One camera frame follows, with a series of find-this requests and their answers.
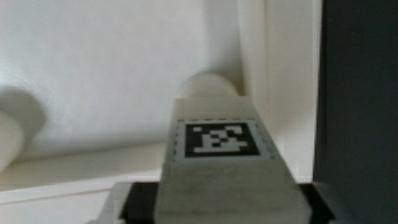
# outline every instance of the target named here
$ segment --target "white shelf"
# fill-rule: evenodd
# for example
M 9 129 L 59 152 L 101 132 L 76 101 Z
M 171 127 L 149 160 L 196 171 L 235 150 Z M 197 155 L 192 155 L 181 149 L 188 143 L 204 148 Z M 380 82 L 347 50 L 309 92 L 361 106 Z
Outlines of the white shelf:
M 165 144 L 16 162 L 0 174 L 0 204 L 158 181 Z

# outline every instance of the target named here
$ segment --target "white wall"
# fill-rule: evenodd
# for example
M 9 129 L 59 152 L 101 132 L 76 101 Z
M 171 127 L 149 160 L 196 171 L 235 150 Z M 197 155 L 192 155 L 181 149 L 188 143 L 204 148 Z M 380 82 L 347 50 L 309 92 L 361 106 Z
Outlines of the white wall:
M 197 73 L 242 90 L 236 16 L 233 0 L 2 0 L 0 109 L 34 139 L 23 159 L 164 140 Z
M 300 182 L 313 179 L 322 0 L 240 0 L 245 86 Z

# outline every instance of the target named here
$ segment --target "white curved surface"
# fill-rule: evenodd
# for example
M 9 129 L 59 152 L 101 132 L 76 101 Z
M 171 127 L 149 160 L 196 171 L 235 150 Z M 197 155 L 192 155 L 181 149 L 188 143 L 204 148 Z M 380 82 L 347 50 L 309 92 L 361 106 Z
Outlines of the white curved surface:
M 23 130 L 16 120 L 0 112 L 0 173 L 23 150 Z
M 180 97 L 231 97 L 238 91 L 231 81 L 215 73 L 204 73 L 188 78 L 180 89 Z

